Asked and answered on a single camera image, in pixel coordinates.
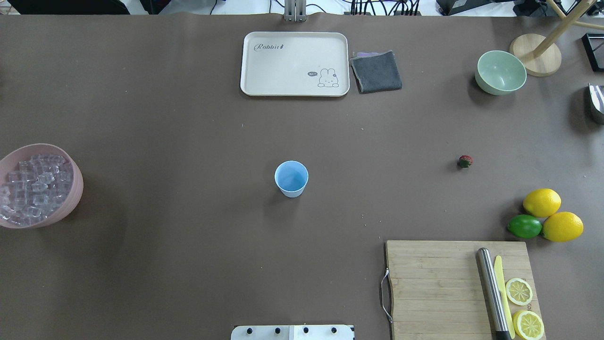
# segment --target whole yellow lemon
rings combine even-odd
[[[557,192],[552,189],[542,188],[529,193],[522,206],[531,215],[535,217],[548,217],[560,209],[562,199]]]
[[[572,212],[558,212],[543,222],[541,234],[554,242],[574,240],[583,233],[583,221]]]

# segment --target blue cup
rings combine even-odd
[[[308,183],[308,170],[300,162],[288,160],[275,170],[275,183],[287,197],[298,197]]]

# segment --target cutting board handle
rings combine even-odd
[[[386,310],[386,306],[384,305],[384,280],[386,278],[388,278],[389,276],[390,276],[390,270],[388,269],[388,267],[386,267],[386,272],[384,273],[382,282],[379,285],[379,302],[382,304],[382,308],[383,308],[384,312],[386,313],[386,317],[388,318],[388,321],[390,321],[390,323],[392,324],[392,323],[394,323],[394,321],[392,321],[392,316]]]

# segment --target wooden cutting board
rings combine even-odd
[[[480,282],[476,251],[487,248],[491,262],[501,255],[503,274],[525,279],[533,289],[527,306],[510,302],[512,315],[532,310],[541,316],[529,253],[524,242],[386,242],[390,270],[393,340],[491,340],[492,328]],[[521,340],[516,335],[514,340]]]

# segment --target green bowl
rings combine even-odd
[[[486,93],[501,96],[521,88],[527,80],[527,71],[513,54],[488,51],[479,58],[474,77]]]

